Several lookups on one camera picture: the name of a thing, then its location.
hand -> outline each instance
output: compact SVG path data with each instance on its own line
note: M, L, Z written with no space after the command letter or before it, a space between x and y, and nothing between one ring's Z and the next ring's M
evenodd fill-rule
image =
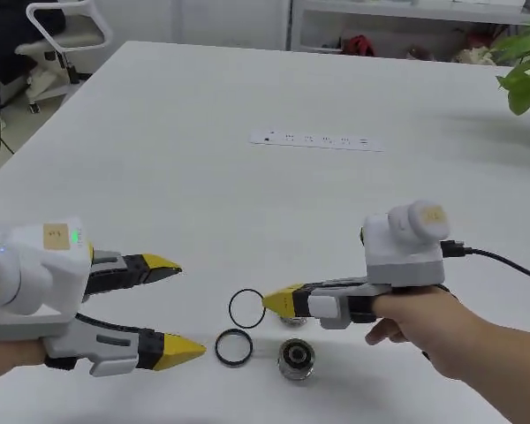
M437 287L380 296L373 310L382 320L366 336L370 345L385 338L410 341L428 354L440 374L453 379L460 378L461 358L491 325Z
M38 340L0 342L0 376L15 367L40 365L45 360L45 349Z

o-ring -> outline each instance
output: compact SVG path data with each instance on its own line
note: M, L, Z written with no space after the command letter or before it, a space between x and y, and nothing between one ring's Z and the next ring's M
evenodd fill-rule
M240 323L238 323L235 318L233 317L233 314L231 313L231 304L233 303L233 300L241 293L243 292L251 292L251 293L255 293L257 296L259 296L261 298L261 300L263 300L263 295L261 293L259 293L258 291L256 291L255 289L241 289L240 291L236 291L234 293L234 295L231 297L230 299L230 303L228 304L228 314L230 315L230 319L231 321L236 324L238 327L240 327L241 329L254 329L255 327L257 327L259 324L261 324L261 322L263 321L263 318L265 318L265 313L267 312L267 309L265 307L263 307L263 314L261 314L261 318L259 319L258 322L256 322L254 325L249 325L249 326L246 326L246 325L241 325Z
M222 339L232 334L242 336L249 343L249 353L245 356L245 358L242 358L241 360L227 360L224 356L220 354L220 351L218 350L218 345L220 344ZM254 354L254 341L242 329L227 329L216 339L216 344L214 344L214 352L216 353L216 357L218 358L218 360L224 365L227 365L228 367L240 367L246 362L248 362L249 358L251 358L251 355Z

green leaf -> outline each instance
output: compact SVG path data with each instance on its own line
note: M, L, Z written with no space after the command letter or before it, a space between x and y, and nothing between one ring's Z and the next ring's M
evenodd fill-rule
M522 115L530 109L530 78L521 79L509 90L509 108L515 115Z
M499 43L497 49L504 51L504 55L501 60L504 59L517 59L519 57L525 57L530 55L530 35L524 37L518 36L516 41L510 40L511 37L507 37L506 40Z
M505 90L511 89L511 81L507 81L506 77L496 77L496 80L498 81L499 85Z
M514 44L519 42L524 37L525 37L524 34L513 35L512 37L505 37L501 41L497 42L492 50L503 51L503 50L510 49Z
M526 71L530 71L530 60L521 64L517 64L514 68L512 68L512 71L506 74L506 78L514 79L527 76Z
M516 65L506 77L496 77L496 80L502 88L511 91L521 80L530 80L527 71L530 71L530 61Z

office chair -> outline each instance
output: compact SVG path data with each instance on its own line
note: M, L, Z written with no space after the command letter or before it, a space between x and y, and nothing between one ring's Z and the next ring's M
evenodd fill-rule
M35 11L60 9L66 17L66 29L58 35L49 34L35 18ZM61 76L63 83L38 94L26 95L32 113L40 111L37 102L64 96L66 102L79 88L87 75L80 74L67 58L67 53L91 49L103 49L113 39L113 33L94 0L80 0L66 3L33 3L27 6L27 18L42 33L44 39L31 44L22 44L16 54L30 56L38 66Z

power strip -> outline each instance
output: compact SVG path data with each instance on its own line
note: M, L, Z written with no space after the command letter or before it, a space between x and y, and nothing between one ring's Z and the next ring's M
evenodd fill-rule
M325 134L305 134L279 131L254 131L250 142L273 146L292 146L296 148L334 148L338 150L361 150L364 152L382 152L382 144L356 136L336 136Z

